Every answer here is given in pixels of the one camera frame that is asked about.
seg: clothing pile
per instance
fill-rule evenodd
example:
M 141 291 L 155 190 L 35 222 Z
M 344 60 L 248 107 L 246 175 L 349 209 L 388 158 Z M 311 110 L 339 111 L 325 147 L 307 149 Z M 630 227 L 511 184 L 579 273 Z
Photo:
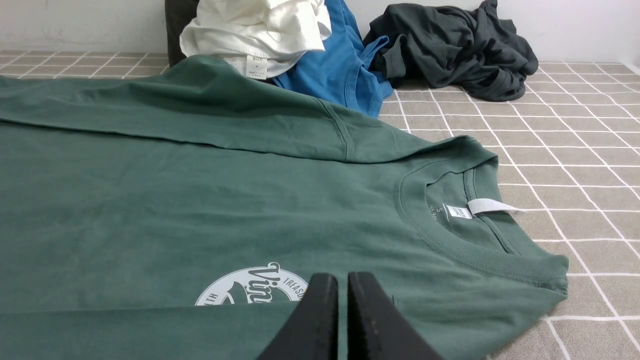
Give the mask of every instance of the clothing pile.
M 498 19 L 497 0 L 472 12 L 392 4 L 364 39 L 344 0 L 201 0 L 180 46 L 186 56 L 214 55 L 250 78 L 371 117 L 405 79 L 508 101 L 538 69 L 513 22 Z

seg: size label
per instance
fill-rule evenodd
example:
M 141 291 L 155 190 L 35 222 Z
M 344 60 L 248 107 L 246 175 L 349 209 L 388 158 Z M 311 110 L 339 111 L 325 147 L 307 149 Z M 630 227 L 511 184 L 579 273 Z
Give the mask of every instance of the size label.
M 447 205 L 447 210 L 449 210 L 449 215 L 454 218 L 473 218 L 473 215 L 471 215 L 471 212 L 467 208 L 457 208 Z
M 265 80 L 267 78 L 267 59 L 247 55 L 246 77 Z

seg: folded shirt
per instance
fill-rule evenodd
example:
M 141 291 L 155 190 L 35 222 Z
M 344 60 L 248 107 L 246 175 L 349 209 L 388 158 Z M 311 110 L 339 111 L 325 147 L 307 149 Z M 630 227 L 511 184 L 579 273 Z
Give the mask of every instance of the folded shirt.
M 180 36 L 186 56 L 213 55 L 246 74 L 247 56 L 267 59 L 266 77 L 289 70 L 331 35 L 324 0 L 201 0 Z

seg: t-shirt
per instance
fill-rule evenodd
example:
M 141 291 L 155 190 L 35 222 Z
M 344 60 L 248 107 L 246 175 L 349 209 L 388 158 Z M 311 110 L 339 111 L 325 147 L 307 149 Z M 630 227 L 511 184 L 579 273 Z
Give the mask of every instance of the t-shirt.
M 194 56 L 153 78 L 0 78 L 0 354 L 254 359 L 317 272 L 372 272 L 446 359 L 566 298 L 497 157 Z

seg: gray tile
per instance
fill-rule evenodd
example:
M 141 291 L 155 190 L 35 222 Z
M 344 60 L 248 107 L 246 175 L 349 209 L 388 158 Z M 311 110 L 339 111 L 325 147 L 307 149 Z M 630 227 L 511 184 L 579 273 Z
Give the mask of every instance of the gray tile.
M 527 76 L 527 84 L 529 83 L 552 83 L 553 80 L 543 72 L 537 72 L 533 75 Z
M 611 119 L 602 117 L 600 120 L 613 131 L 640 131 L 640 121 L 632 118 Z
M 116 53 L 109 53 L 106 51 L 92 51 L 85 56 L 97 57 L 97 58 L 110 58 L 115 56 Z
M 31 50 L 27 53 L 29 56 L 51 56 L 55 54 L 56 51 L 44 51 L 44 50 Z
M 533 130 L 569 130 L 557 117 L 522 117 Z
M 0 50 L 0 55 L 3 56 L 20 56 L 26 53 L 26 50 Z
M 397 127 L 398 129 L 406 129 L 404 118 L 402 115 L 380 115 L 379 119 L 387 124 Z
M 17 59 L 17 56 L 0 56 L 0 65 L 6 65 Z
M 584 146 L 570 131 L 540 131 L 537 134 L 547 146 Z
M 435 102 L 403 102 L 402 108 L 407 115 L 440 115 Z
M 455 131 L 454 130 L 453 135 L 454 136 L 469 135 L 472 138 L 478 140 L 480 144 L 482 144 L 483 146 L 498 145 L 498 140 L 496 140 L 495 136 L 491 134 L 491 131 L 471 131 L 471 130 Z
M 551 105 L 556 114 L 560 117 L 588 117 L 591 116 L 589 110 L 582 105 Z
M 476 106 L 472 103 L 463 104 L 463 103 L 452 103 L 452 102 L 441 102 L 440 108 L 442 112 L 445 114 L 453 114 L 453 115 L 477 115 L 478 110 Z
M 518 113 L 523 116 L 554 116 L 553 111 L 544 104 L 514 104 Z
M 162 73 L 161 67 L 135 67 L 129 73 L 130 76 L 156 76 Z M 408 102 L 407 104 L 429 104 L 428 102 Z
M 513 164 L 513 162 L 511 162 L 507 157 L 507 153 L 504 152 L 504 149 L 500 147 L 492 147 L 490 151 L 498 156 L 498 162 L 500 165 Z
M 616 80 L 607 74 L 590 74 L 581 75 L 582 78 L 588 83 L 615 83 Z
M 596 89 L 603 93 L 609 92 L 628 92 L 629 89 L 625 85 L 613 83 L 613 84 L 592 84 Z
M 598 64 L 598 66 L 608 74 L 634 74 L 633 71 L 623 64 Z
M 65 66 L 37 66 L 35 67 L 29 74 L 42 74 L 42 75 L 58 75 L 63 70 L 65 70 Z
M 72 66 L 65 70 L 63 75 L 80 75 L 80 76 L 90 76 L 94 72 L 98 71 L 100 67 L 98 66 Z
M 584 267 L 582 266 L 582 264 L 580 264 L 580 261 L 573 253 L 573 250 L 571 250 L 571 248 L 569 248 L 569 245 L 567 245 L 564 241 L 541 241 L 536 244 L 551 254 L 566 256 L 569 259 L 568 272 L 573 274 L 583 274 L 585 272 Z M 571 286 L 569 286 L 569 292 L 569 300 L 571 300 L 571 297 L 573 296 L 573 288 Z
M 637 74 L 612 75 L 611 77 L 623 84 L 640 83 L 640 75 Z
M 562 350 L 546 322 L 537 322 L 491 357 L 493 360 L 564 360 Z
M 569 64 L 569 67 L 578 74 L 602 74 L 602 70 L 593 64 Z
M 442 116 L 440 115 L 425 115 L 425 116 L 409 116 L 406 118 L 409 123 L 410 129 L 422 129 L 422 130 L 446 130 Z
M 534 189 L 549 209 L 595 209 L 577 187 L 536 186 Z
M 12 65 L 39 65 L 48 58 L 48 56 L 23 56 L 15 60 Z
M 145 53 L 118 53 L 116 54 L 117 58 L 142 58 Z
M 542 208 L 542 204 L 528 186 L 501 185 L 500 196 L 505 204 L 519 209 Z
M 558 304 L 550 316 L 613 316 L 590 277 L 569 276 L 567 279 L 569 297 Z
M 430 142 L 439 142 L 451 137 L 446 130 L 415 130 L 411 134 Z
M 573 71 L 568 66 L 562 63 L 542 63 L 540 68 L 546 72 L 553 72 L 558 74 L 572 74 Z
M 521 167 L 520 171 L 531 184 L 573 185 L 569 175 L 561 167 Z
M 165 67 L 169 65 L 167 58 L 144 58 L 138 66 Z
M 596 211 L 581 211 L 579 213 L 574 211 L 551 211 L 551 213 L 560 230 L 570 240 L 615 238 L 618 236 L 602 214 Z
M 577 133 L 587 145 L 596 146 L 626 146 L 614 133 Z
M 573 178 L 583 186 L 620 186 L 622 183 L 605 167 L 566 167 Z
M 516 164 L 557 164 L 557 161 L 542 147 L 510 147 L 507 151 Z
M 436 101 L 470 102 L 468 96 L 463 92 L 434 92 L 433 97 Z
M 107 66 L 126 66 L 126 67 L 134 67 L 136 64 L 140 62 L 140 59 L 129 59 L 129 58 L 113 58 L 109 60 Z
M 2 75 L 23 75 L 28 73 L 34 66 L 30 65 L 5 65 L 0 68 Z
M 528 130 L 520 117 L 484 116 L 485 121 L 494 130 Z
M 625 108 L 633 117 L 640 118 L 640 105 L 624 105 Z
M 574 96 L 583 105 L 613 105 L 613 100 L 604 94 L 575 94 Z
M 383 102 L 380 115 L 402 115 L 398 102 Z
M 445 115 L 451 129 L 488 129 L 480 116 Z
M 620 179 L 629 184 L 630 186 L 640 186 L 640 168 L 637 167 L 612 167 L 613 170 Z
M 640 273 L 640 259 L 624 241 L 574 241 L 572 245 L 592 273 Z
M 521 102 L 528 103 L 528 104 L 541 104 L 542 100 L 540 100 L 538 95 L 539 94 L 536 94 L 534 92 L 527 91 L 526 93 L 523 94 L 521 98 L 512 100 L 510 102 L 513 104 L 518 104 Z
M 608 131 L 608 129 L 594 117 L 563 117 L 562 120 L 567 126 L 576 131 Z
M 81 56 L 84 56 L 85 54 L 87 54 L 86 51 L 60 51 L 58 54 L 55 54 L 55 56 L 71 56 L 74 58 L 79 58 Z
M 577 104 L 578 102 L 569 94 L 540 93 L 540 98 L 547 104 Z
M 621 92 L 610 94 L 609 96 L 611 96 L 617 104 L 640 104 L 639 92 Z
M 558 240 L 562 238 L 546 211 L 530 211 L 515 217 L 515 220 L 533 240 Z
M 426 91 L 413 91 L 413 92 L 404 91 L 404 92 L 397 92 L 396 94 L 397 94 L 397 97 L 400 98 L 400 100 L 433 101 L 431 94 L 429 94 Z M 395 100 L 396 98 L 394 96 L 391 96 L 390 99 Z
M 504 102 L 500 103 L 487 103 L 482 102 L 477 104 L 478 109 L 480 109 L 480 113 L 483 115 L 511 115 L 516 116 L 516 111 L 513 109 L 513 106 L 510 104 L 506 104 Z
M 608 165 L 640 165 L 640 155 L 632 149 L 595 149 Z
M 562 87 L 571 94 L 598 93 L 598 90 L 590 84 L 562 84 Z
M 618 105 L 587 105 L 587 108 L 597 117 L 630 117 L 629 114 Z
M 640 226 L 638 226 L 638 213 L 627 213 L 619 211 L 607 212 L 607 217 L 613 226 L 622 233 L 625 239 L 640 240 Z
M 574 147 L 554 147 L 551 151 L 556 155 L 560 163 L 565 165 L 602 165 L 589 149 Z
M 74 66 L 103 66 L 109 58 L 81 58 Z
M 583 83 L 585 80 L 581 79 L 580 76 L 576 74 L 548 74 L 556 83 L 559 83 L 562 86 L 562 83 Z
M 532 131 L 494 131 L 503 146 L 542 146 Z
M 573 360 L 638 358 L 636 347 L 616 321 L 562 320 L 553 324 Z
M 586 188 L 585 191 L 602 210 L 640 210 L 640 200 L 628 188 Z
M 515 167 L 498 167 L 498 183 L 499 184 L 525 184 L 525 181 L 522 178 L 522 176 L 520 176 L 520 174 L 518 173 Z
M 535 92 L 558 92 L 566 93 L 555 83 L 528 83 L 527 86 Z
M 53 79 L 55 78 L 55 75 L 47 75 L 47 74 L 29 74 L 29 75 L 23 75 L 20 78 L 21 79 Z
M 49 60 L 45 61 L 45 63 L 43 65 L 69 66 L 69 65 L 75 63 L 77 60 L 78 60 L 77 58 L 57 58 L 57 57 L 53 57 L 53 58 L 50 58 Z

